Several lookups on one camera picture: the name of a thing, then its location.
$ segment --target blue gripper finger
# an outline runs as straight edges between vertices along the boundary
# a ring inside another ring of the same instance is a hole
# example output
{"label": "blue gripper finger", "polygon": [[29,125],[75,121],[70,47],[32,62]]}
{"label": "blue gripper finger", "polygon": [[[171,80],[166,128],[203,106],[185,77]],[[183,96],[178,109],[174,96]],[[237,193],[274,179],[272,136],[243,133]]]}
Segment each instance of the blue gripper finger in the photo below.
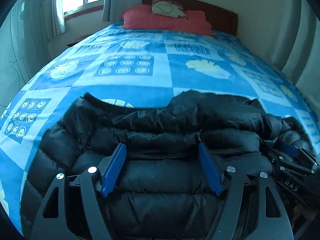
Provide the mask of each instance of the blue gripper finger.
{"label": "blue gripper finger", "polygon": [[115,188],[116,181],[126,157],[127,148],[124,144],[120,143],[111,156],[104,158],[107,160],[107,166],[105,167],[106,172],[102,178],[101,194],[103,197],[108,196]]}
{"label": "blue gripper finger", "polygon": [[218,196],[223,192],[221,174],[202,143],[198,145],[200,164],[209,182],[210,189]]}
{"label": "blue gripper finger", "polygon": [[284,152],[285,154],[289,155],[293,158],[299,158],[299,150],[294,146],[284,142],[281,139],[278,139],[275,143],[275,149],[279,150],[280,152]]}

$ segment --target window frame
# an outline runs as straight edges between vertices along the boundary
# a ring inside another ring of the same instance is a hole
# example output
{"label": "window frame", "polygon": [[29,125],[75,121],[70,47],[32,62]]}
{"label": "window frame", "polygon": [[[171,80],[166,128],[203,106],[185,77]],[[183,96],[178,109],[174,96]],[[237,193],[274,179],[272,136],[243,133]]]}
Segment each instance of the window frame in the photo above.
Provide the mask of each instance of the window frame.
{"label": "window frame", "polygon": [[69,10],[67,12],[64,12],[64,17],[67,17],[67,16],[74,14],[74,13],[77,13],[77,12],[84,11],[86,9],[101,6],[101,5],[104,5],[104,0],[97,0],[97,1],[89,2],[89,3],[88,3],[88,0],[83,0],[83,5],[75,8],[75,9]]}

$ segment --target screw head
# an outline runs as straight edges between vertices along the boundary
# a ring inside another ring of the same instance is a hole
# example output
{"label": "screw head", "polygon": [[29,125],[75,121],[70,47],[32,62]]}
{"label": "screw head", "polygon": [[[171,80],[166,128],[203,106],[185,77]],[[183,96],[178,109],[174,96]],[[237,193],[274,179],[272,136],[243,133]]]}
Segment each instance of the screw head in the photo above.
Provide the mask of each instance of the screw head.
{"label": "screw head", "polygon": [[97,171],[97,167],[95,167],[95,166],[92,166],[92,167],[90,167],[89,169],[88,169],[88,172],[89,173],[95,173]]}
{"label": "screw head", "polygon": [[265,173],[265,172],[261,172],[261,173],[260,173],[260,177],[266,179],[266,178],[268,177],[268,174]]}
{"label": "screw head", "polygon": [[227,171],[233,173],[233,172],[236,172],[236,168],[233,167],[233,166],[228,166],[228,167],[227,167]]}
{"label": "screw head", "polygon": [[63,179],[64,178],[64,174],[63,173],[59,173],[57,176],[56,176],[57,179]]}

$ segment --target down jacket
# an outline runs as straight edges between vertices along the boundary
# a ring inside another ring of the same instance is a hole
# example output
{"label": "down jacket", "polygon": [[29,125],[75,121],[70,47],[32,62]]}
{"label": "down jacket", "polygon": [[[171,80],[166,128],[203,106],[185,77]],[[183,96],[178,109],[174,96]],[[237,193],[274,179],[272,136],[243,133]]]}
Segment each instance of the down jacket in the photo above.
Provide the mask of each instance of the down jacket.
{"label": "down jacket", "polygon": [[204,239],[223,200],[210,190],[200,166],[199,140],[220,165],[257,175],[272,170],[259,152],[263,141],[280,136],[310,149],[298,131],[293,119],[266,114],[257,100],[238,96],[188,91],[165,108],[133,109],[87,93],[42,138],[21,200],[23,234],[30,238],[58,173],[81,174],[124,143],[127,161],[103,206],[118,239]]}

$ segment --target blue bedspread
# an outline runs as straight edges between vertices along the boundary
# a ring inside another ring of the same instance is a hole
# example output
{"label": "blue bedspread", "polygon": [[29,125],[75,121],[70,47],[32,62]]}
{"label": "blue bedspread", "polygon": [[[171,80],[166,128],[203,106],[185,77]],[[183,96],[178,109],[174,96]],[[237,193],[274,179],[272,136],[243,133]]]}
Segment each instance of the blue bedspread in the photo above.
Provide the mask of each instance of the blue bedspread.
{"label": "blue bedspread", "polygon": [[0,201],[17,229],[21,193],[41,137],[85,92],[124,107],[163,107],[190,89],[258,98],[266,112],[299,120],[319,152],[318,120],[295,87],[237,38],[217,34],[124,30],[116,23],[36,74],[0,120]]}

